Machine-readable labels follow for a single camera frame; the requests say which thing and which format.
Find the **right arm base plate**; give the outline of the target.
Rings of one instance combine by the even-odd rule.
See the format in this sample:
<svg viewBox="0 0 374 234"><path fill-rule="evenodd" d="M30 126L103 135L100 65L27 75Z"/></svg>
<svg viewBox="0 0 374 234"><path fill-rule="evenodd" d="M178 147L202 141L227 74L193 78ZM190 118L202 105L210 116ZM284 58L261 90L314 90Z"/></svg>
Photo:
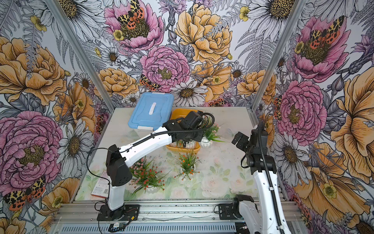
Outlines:
<svg viewBox="0 0 374 234"><path fill-rule="evenodd" d="M219 204L218 215L220 220L234 220L243 218L242 215L239 213L239 206L234 203Z"/></svg>

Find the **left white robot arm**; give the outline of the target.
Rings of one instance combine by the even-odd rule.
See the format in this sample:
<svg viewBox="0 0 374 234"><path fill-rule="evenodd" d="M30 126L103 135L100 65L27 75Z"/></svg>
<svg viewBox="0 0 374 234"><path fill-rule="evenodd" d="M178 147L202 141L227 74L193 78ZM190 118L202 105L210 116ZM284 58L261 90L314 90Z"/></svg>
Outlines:
<svg viewBox="0 0 374 234"><path fill-rule="evenodd" d="M186 117L169 120L154 132L131 144L106 149L107 181L109 193L103 206L110 212L119 211L124 206L125 186L132 179L130 167L147 154L178 140L201 141L204 131L215 123L211 113L190 111Z"/></svg>

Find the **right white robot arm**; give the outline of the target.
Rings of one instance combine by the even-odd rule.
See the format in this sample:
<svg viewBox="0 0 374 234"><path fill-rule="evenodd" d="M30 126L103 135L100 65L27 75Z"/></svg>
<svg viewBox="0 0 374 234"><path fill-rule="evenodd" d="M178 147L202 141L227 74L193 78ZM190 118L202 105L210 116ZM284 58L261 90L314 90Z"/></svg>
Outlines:
<svg viewBox="0 0 374 234"><path fill-rule="evenodd" d="M238 132L232 144L245 155L243 169L250 169L257 186L260 210L254 199L247 195L237 195L233 202L233 213L242 218L251 234L290 234L278 190L278 175L273 157L267 155L268 134L264 123L259 122L256 129L247 136Z"/></svg>

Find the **orange flower potted plant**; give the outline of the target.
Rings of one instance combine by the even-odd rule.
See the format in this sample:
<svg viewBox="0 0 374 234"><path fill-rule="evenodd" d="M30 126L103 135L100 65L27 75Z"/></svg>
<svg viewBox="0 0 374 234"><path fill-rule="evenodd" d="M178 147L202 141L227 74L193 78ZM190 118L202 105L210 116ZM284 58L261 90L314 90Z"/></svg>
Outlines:
<svg viewBox="0 0 374 234"><path fill-rule="evenodd" d="M221 140L221 136L218 134L220 128L218 124L213 124L209 129L205 130L200 141L201 147L210 147L213 142L225 142Z"/></svg>
<svg viewBox="0 0 374 234"><path fill-rule="evenodd" d="M178 156L178 166L179 173L174 176L174 178L180 178L184 180L192 180L192 177L200 171L196 169L196 164L200 163L200 159L197 154L193 151L188 151L187 153L180 153Z"/></svg>

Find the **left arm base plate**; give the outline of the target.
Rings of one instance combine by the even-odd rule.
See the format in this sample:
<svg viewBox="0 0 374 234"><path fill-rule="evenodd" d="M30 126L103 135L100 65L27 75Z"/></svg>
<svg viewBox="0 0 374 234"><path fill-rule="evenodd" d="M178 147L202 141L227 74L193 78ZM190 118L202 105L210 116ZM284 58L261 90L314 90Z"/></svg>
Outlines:
<svg viewBox="0 0 374 234"><path fill-rule="evenodd" d="M97 221L136 221L139 215L140 205L123 205L111 210L109 206L102 205L97 216Z"/></svg>

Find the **pink red potted gypsophila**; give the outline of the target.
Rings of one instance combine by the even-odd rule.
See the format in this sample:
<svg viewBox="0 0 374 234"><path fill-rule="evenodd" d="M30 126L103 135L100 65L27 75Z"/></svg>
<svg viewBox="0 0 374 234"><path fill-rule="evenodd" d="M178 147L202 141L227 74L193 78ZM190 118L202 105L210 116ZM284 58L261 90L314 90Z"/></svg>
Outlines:
<svg viewBox="0 0 374 234"><path fill-rule="evenodd" d="M131 166L130 172L132 179L129 187L134 189L133 194L165 190L165 177L169 172L162 171L153 160L149 160L146 156Z"/></svg>

